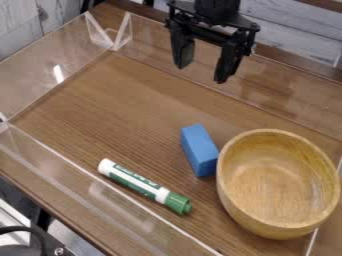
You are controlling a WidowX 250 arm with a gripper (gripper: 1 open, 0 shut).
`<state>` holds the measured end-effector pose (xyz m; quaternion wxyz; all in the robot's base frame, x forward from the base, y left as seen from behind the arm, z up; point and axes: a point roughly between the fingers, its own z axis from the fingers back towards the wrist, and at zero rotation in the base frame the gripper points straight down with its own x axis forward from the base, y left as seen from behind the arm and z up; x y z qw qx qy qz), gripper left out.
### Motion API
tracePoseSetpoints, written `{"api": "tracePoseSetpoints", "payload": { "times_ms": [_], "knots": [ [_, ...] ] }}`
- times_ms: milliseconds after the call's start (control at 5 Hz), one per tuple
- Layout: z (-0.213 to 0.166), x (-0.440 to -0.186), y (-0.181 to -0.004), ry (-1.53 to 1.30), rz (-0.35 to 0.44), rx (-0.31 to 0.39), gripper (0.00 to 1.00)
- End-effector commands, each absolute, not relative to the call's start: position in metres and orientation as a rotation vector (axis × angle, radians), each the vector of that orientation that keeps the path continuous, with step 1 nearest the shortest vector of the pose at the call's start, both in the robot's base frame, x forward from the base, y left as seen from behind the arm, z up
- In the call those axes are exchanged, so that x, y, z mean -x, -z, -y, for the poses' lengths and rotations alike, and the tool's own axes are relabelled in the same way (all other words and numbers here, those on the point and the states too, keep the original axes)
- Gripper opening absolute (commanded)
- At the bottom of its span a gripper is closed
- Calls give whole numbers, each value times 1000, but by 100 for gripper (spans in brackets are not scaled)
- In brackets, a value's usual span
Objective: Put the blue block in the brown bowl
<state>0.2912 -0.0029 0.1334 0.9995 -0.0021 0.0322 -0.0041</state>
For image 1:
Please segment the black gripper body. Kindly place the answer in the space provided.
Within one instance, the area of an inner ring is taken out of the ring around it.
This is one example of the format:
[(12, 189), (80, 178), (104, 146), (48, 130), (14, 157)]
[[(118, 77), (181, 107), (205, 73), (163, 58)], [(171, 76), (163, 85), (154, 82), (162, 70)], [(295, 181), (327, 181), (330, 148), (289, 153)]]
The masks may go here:
[(246, 32), (245, 55), (251, 55), (261, 26), (239, 13), (241, 0), (167, 0), (167, 5), (170, 16), (181, 12), (189, 15), (195, 23), (202, 22), (210, 27), (233, 27)]

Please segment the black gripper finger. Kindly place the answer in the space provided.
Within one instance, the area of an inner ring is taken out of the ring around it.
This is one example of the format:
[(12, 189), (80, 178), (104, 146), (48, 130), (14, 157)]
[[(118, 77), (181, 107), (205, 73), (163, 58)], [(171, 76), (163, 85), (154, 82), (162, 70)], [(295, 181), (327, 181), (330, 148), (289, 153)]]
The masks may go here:
[(243, 57), (242, 47), (237, 42), (229, 41), (221, 52), (221, 57), (217, 63), (214, 81), (222, 84), (235, 74)]
[(174, 64), (186, 68), (194, 60), (195, 41), (190, 31), (179, 24), (171, 25), (171, 47)]

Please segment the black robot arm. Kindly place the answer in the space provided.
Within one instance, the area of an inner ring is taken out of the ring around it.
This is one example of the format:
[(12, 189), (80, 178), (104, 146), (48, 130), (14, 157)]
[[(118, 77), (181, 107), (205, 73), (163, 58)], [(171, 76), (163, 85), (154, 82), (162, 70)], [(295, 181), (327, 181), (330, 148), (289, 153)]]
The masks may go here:
[(214, 81), (225, 83), (237, 73), (243, 57), (253, 53), (259, 24), (239, 14), (241, 0), (168, 0), (167, 6), (166, 28), (175, 66), (183, 69), (193, 63), (199, 39), (222, 49)]

